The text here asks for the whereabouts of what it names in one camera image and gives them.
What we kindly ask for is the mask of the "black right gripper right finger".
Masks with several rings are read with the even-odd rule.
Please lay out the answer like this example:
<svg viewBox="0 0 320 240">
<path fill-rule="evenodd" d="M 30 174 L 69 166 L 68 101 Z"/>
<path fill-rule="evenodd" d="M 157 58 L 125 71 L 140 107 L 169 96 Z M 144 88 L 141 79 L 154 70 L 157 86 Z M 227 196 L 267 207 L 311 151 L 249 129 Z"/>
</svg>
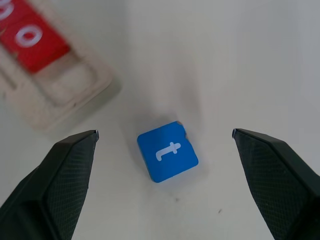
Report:
<svg viewBox="0 0 320 240">
<path fill-rule="evenodd" d="M 232 138 L 274 240 L 320 240 L 320 176 L 280 139 L 241 128 Z"/>
</svg>

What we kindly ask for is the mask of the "blue letter tile t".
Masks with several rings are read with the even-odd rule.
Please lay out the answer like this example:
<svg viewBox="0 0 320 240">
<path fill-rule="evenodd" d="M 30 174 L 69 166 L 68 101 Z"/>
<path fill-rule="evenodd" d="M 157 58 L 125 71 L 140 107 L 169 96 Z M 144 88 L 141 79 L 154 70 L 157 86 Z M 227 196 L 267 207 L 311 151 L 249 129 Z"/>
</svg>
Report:
<svg viewBox="0 0 320 240">
<path fill-rule="evenodd" d="M 161 183 L 198 165 L 183 124 L 174 121 L 137 137 L 150 178 Z"/>
</svg>

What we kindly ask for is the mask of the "red letter tile b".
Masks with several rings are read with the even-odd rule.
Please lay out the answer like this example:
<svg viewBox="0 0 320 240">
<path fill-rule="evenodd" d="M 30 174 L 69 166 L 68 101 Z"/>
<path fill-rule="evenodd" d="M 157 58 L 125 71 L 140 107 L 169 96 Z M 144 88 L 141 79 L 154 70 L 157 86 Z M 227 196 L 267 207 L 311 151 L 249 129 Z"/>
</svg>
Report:
<svg viewBox="0 0 320 240">
<path fill-rule="evenodd" d="M 36 11 L 25 0 L 0 0 L 0 43 L 4 30 L 35 14 Z"/>
</svg>

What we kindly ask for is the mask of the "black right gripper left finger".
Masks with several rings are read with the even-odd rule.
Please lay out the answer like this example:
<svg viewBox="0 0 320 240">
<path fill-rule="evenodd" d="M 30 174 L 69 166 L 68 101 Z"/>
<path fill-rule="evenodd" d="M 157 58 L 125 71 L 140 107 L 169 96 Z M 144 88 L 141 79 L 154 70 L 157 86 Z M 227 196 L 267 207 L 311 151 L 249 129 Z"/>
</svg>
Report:
<svg viewBox="0 0 320 240">
<path fill-rule="evenodd" d="M 98 140 L 88 130 L 53 145 L 0 207 L 0 240 L 72 240 Z"/>
</svg>

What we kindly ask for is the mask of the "red letter tile o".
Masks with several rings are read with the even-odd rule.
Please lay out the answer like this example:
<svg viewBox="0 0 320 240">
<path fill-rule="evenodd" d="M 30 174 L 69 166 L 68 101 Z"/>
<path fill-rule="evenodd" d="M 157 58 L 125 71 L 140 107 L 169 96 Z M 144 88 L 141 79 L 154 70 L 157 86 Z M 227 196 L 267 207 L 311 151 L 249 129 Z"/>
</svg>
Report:
<svg viewBox="0 0 320 240">
<path fill-rule="evenodd" d="M 0 43 L 29 73 L 37 73 L 70 52 L 58 31 L 39 15 L 30 15 L 0 33 Z"/>
</svg>

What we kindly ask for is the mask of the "wooden letter tray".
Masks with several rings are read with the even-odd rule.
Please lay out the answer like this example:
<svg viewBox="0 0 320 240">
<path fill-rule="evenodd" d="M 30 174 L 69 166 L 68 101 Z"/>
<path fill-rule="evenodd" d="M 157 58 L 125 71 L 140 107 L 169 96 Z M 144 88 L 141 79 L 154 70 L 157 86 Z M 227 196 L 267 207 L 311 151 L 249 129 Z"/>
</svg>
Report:
<svg viewBox="0 0 320 240">
<path fill-rule="evenodd" d="M 67 41 L 70 52 L 30 73 L 0 42 L 0 98 L 32 128 L 46 131 L 105 90 L 112 73 L 63 22 L 50 0 L 25 1 Z"/>
</svg>

